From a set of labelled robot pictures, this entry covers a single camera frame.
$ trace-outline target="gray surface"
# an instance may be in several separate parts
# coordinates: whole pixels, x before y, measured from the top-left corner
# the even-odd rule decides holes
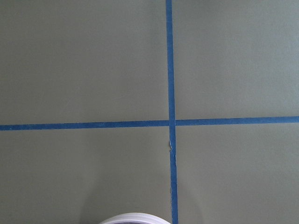
[[[0,132],[0,223],[171,219],[167,127]]]
[[[181,224],[297,224],[299,124],[177,128]]]
[[[0,124],[167,119],[164,1],[0,3]]]
[[[175,0],[178,119],[298,116],[299,1]]]

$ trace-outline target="horizontal blue tape strip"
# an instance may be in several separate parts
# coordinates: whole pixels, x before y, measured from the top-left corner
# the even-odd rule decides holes
[[[176,126],[195,125],[245,125],[245,124],[275,124],[299,123],[299,116],[295,117],[263,117],[263,118],[218,118],[218,119],[190,119],[177,120]]]
[[[156,126],[168,126],[168,125],[169,122],[167,120],[62,123],[62,124],[27,124],[27,125],[0,125],[0,131],[113,128],[113,127],[156,127]]]

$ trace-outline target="white plastic lid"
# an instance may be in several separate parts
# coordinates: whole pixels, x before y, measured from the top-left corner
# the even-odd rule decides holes
[[[170,224],[157,216],[145,213],[126,213],[109,218],[100,224]]]

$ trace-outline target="blue line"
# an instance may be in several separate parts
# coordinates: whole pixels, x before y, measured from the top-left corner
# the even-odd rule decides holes
[[[177,120],[177,126],[194,125],[245,125],[245,124],[277,124],[299,123],[299,116],[295,117],[263,117],[263,118],[219,118],[219,119],[191,119]]]
[[[178,224],[178,185],[176,165],[176,116],[174,100],[173,36],[172,36],[172,2],[166,0],[167,33],[167,69],[168,69],[168,108],[169,108],[169,142],[171,168],[171,216],[172,224]]]
[[[168,126],[168,125],[169,122],[167,120],[64,123],[64,124],[26,124],[26,125],[0,125],[0,131],[114,128],[114,127],[157,127],[157,126]]]

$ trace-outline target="gray panel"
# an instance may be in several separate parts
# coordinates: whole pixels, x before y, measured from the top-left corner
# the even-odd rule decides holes
[[[0,132],[0,223],[171,219],[167,127]]]
[[[299,1],[173,2],[178,119],[298,116]]]
[[[184,224],[297,224],[299,124],[177,128]]]
[[[0,3],[0,124],[167,119],[165,3]]]

